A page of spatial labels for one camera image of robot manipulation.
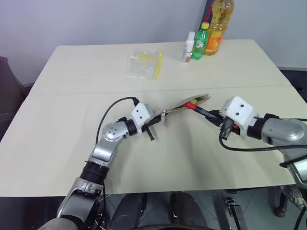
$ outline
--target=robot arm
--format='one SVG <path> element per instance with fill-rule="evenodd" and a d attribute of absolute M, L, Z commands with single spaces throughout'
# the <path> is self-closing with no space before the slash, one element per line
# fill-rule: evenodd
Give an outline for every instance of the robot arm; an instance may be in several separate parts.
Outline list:
<path fill-rule="evenodd" d="M 128 136 L 147 131 L 148 126 L 161 120 L 153 118 L 151 108 L 138 103 L 132 111 L 132 119 L 120 119 L 102 129 L 102 137 L 61 203 L 57 218 L 47 222 L 39 230 L 91 229 L 99 208 L 97 198 L 103 191 L 103 183 L 117 154 L 119 144 Z"/>
<path fill-rule="evenodd" d="M 297 119 L 280 119 L 278 116 L 266 114 L 263 118 L 254 108 L 240 97 L 232 97 L 225 102 L 219 111 L 206 111 L 194 104 L 186 106 L 202 115 L 214 125 L 221 127 L 220 143 L 234 151 L 279 150 L 285 162 L 282 167 L 288 168 L 296 184 L 307 189 L 307 125 Z M 273 145 L 271 148 L 238 149 L 223 143 L 231 132 L 243 139 L 252 137 L 262 139 Z"/>
<path fill-rule="evenodd" d="M 199 104 L 208 100 L 209 96 L 204 94 L 194 99 L 199 100 L 197 102 Z M 290 170 L 297 185 L 307 188 L 307 125 L 304 122 L 296 119 L 279 119 L 269 114 L 259 118 L 254 108 L 239 97 L 229 99 L 220 111 L 206 111 L 188 102 L 189 100 L 184 100 L 155 117 L 150 107 L 139 103 L 131 113 L 132 119 L 122 118 L 118 122 L 106 125 L 102 130 L 102 138 L 88 158 L 81 176 L 76 178 L 60 205 L 57 218 L 47 222 L 39 230 L 89 229 L 96 218 L 99 207 L 97 198 L 103 190 L 103 182 L 117 154 L 118 145 L 128 136 L 144 131 L 147 131 L 153 140 L 149 126 L 164 120 L 167 113 L 184 108 L 190 108 L 204 115 L 211 123 L 221 127 L 220 143 L 229 150 L 259 150 L 226 146 L 222 139 L 227 140 L 231 132 L 235 132 L 242 138 L 262 139 L 273 146 L 294 146 L 293 148 L 279 147 L 286 161 L 283 164 Z"/>

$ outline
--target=table surface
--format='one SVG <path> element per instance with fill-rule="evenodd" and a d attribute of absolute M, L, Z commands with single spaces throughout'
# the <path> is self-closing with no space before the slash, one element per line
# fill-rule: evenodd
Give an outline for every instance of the table surface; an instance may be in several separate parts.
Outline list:
<path fill-rule="evenodd" d="M 124 96 L 137 96 L 154 110 L 209 93 L 201 106 L 219 109 L 238 95 L 265 113 L 306 117 L 307 106 L 252 40 L 225 40 L 219 52 L 180 62 L 183 43 L 59 46 L 44 67 L 0 143 L 0 196 L 65 196 L 94 148 L 99 120 Z M 135 48 L 163 50 L 157 81 L 125 76 Z M 129 116 L 121 102 L 106 118 Z M 218 143 L 219 129 L 201 115 L 169 115 L 166 126 L 122 142 L 106 179 L 107 193 L 231 189 L 294 183 L 279 167 L 278 151 L 232 152 Z M 229 146 L 263 147 L 231 135 Z"/>

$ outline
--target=dark floor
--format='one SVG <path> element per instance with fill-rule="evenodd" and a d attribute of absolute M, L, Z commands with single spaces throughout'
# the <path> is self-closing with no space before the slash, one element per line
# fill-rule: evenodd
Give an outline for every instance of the dark floor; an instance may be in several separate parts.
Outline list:
<path fill-rule="evenodd" d="M 299 208 L 288 203 L 288 211 L 284 218 L 276 217 L 272 209 L 279 204 L 280 190 L 278 187 L 257 188 L 229 194 L 224 190 L 188 191 L 199 204 L 209 228 L 236 230 L 236 224 L 229 216 L 226 207 L 229 226 L 219 221 L 213 201 L 222 201 L 226 196 L 235 199 L 241 205 L 245 222 L 249 230 L 291 230 L 300 212 Z M 170 224 L 168 217 L 169 196 L 171 192 L 149 193 L 147 207 L 141 218 L 139 226 L 153 224 Z M 107 197 L 107 212 L 113 216 L 124 194 L 109 195 Z M 32 230 L 37 229 L 48 219 L 55 216 L 62 197 L 40 198 L 0 198 L 1 230 Z M 305 214 L 299 230 L 306 230 Z"/>
<path fill-rule="evenodd" d="M 281 72 L 307 102 L 307 71 L 281 70 Z"/>

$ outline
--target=yellow bottle cap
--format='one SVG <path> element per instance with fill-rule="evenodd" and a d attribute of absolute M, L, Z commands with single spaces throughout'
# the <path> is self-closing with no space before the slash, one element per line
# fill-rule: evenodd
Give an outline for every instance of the yellow bottle cap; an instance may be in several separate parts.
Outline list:
<path fill-rule="evenodd" d="M 202 23 L 201 24 L 201 28 L 204 29 L 204 30 L 208 29 L 209 28 L 209 23 Z"/>

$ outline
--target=green soda bottle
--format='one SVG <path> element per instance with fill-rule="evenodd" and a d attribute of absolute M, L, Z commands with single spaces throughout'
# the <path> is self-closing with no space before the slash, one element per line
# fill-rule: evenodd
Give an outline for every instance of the green soda bottle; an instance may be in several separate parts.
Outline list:
<path fill-rule="evenodd" d="M 201 29 L 197 32 L 194 38 L 194 47 L 192 49 L 191 59 L 198 60 L 202 57 L 209 38 L 209 33 L 207 31 L 208 28 L 209 23 L 201 24 Z"/>

